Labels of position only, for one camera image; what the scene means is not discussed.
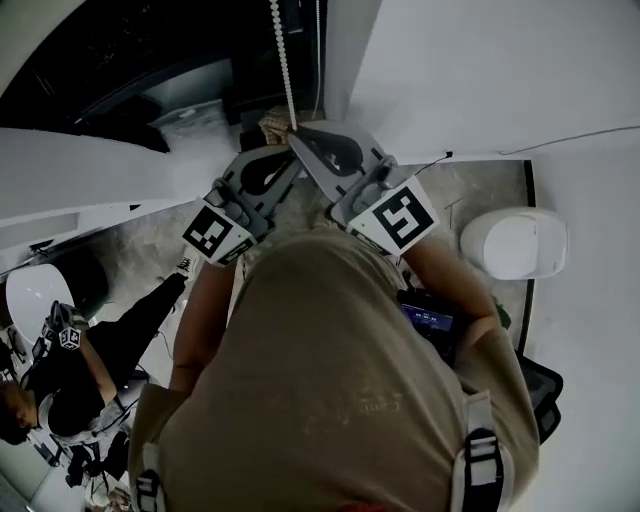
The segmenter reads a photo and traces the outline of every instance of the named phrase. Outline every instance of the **marble floor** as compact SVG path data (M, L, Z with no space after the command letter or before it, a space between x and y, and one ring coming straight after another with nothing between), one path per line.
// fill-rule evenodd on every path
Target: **marble floor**
M527 204L522 162L438 164L421 172L419 179L440 216L439 235L456 249L462 228L474 217ZM304 229L309 217L316 213L309 211L308 206L314 204L314 195L316 188L311 180L301 179L277 211L279 229ZM103 231L88 242L102 262L111 288L108 302L96 316L97 320L116 320L171 274L182 255L180 235L191 209L192 205L186 204L141 217ZM255 255L248 257L245 265L238 266L236 293L242 283L243 267L250 268L253 257ZM480 271L478 275L510 315L509 332L517 343L526 281L497 281ZM191 285L178 301L175 312L162 325L162 334L151 343L141 360L141 365L164 385L169 380L175 333L190 290Z

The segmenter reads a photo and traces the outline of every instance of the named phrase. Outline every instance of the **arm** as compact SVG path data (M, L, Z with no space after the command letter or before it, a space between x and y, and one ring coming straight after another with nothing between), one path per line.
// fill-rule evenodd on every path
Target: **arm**
M89 373L93 377L93 380L96 381L100 396L102 396L105 405L108 404L116 397L116 395L118 394L118 390L116 389L116 385L111 379L111 375L109 375L109 371L102 362L102 359L100 359L98 353L89 342L89 339L87 338L84 331L82 332L82 336L80 337L79 350L82 354L82 357L84 357L84 360L87 363Z
M235 265L205 263L182 315L173 350L169 389L191 394L202 370L215 356L227 328Z
M444 242L426 236L403 258L426 290L455 302L474 319L463 346L473 345L491 329L500 327L498 311L489 292Z

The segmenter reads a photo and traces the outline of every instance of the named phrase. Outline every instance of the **beige t-shirt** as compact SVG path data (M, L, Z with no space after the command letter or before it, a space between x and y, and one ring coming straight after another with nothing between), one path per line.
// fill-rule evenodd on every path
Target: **beige t-shirt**
M539 440L509 339L488 333L451 370L404 316L400 287L388 261L338 231L267 251L192 395L143 392L132 481L155 440L170 511L448 510L465 392L489 389L520 493Z

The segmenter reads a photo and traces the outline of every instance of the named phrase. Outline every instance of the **person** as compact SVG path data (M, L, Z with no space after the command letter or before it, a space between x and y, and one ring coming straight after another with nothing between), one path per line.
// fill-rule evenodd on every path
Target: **person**
M117 322L82 332L77 350L53 342L25 374L0 384L0 438L18 445L45 427L61 438L88 428L128 383L160 325L195 277L198 256L185 251L176 271Z
M397 269L351 235L319 228L268 249L228 325L234 269L205 264L169 389L141 394L133 488L155 445L168 511L449 510L465 397L489 390L520 495L540 443L494 303L431 235L403 257L473 320L453 368L403 313Z

